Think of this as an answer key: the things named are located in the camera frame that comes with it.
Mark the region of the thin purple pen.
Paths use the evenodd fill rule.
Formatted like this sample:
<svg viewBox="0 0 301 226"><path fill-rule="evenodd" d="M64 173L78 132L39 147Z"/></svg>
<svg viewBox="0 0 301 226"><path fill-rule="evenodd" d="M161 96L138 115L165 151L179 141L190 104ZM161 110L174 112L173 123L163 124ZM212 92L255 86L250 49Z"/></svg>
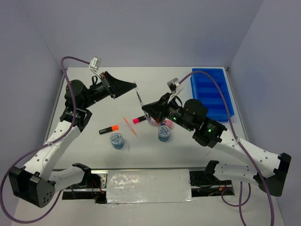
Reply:
<svg viewBox="0 0 301 226"><path fill-rule="evenodd" d="M138 97L138 100L139 100L139 103L140 103L141 107L143 107L144 104L143 104L143 102L142 102L142 99L141 99L141 97L140 97L138 91L136 91L136 95L137 95L137 97ZM150 120L150 118L149 118L149 115L148 115L148 114L146 113L146 111L144 111L144 110L143 110L143 113L144 113L144 115L145 115L145 117L146 117L147 122L148 122L149 124L151 124L151 120Z"/></svg>

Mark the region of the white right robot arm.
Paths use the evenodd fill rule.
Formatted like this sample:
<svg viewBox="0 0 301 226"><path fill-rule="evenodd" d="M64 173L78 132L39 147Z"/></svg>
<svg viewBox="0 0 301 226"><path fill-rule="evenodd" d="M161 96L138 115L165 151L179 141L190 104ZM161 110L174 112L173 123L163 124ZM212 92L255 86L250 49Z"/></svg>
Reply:
<svg viewBox="0 0 301 226"><path fill-rule="evenodd" d="M169 119L192 131L193 139L201 146L225 152L244 162L243 166L239 166L210 161L204 172L207 183L238 180L258 185L272 196L282 195L291 162L290 155L271 153L244 139L235 138L224 125L207 117L208 109L199 100L189 99L179 106L176 100L169 99L170 95L166 93L159 101L143 105L142 110L156 122Z"/></svg>

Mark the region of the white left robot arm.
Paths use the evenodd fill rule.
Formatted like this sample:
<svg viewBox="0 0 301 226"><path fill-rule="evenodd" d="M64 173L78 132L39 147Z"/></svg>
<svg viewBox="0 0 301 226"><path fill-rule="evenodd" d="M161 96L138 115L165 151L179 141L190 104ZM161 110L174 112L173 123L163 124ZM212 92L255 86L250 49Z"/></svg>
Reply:
<svg viewBox="0 0 301 226"><path fill-rule="evenodd" d="M87 126L92 116L88 110L90 106L106 97L116 99L135 88L135 83L118 80L108 72L101 73L100 77L93 76L89 88L80 80L70 81L64 96L65 110L44 147L23 167L13 167L9 171L14 196L43 208L55 193L71 185L86 188L99 181L100 177L81 163L74 163L62 171L54 172L53 169L68 146Z"/></svg>

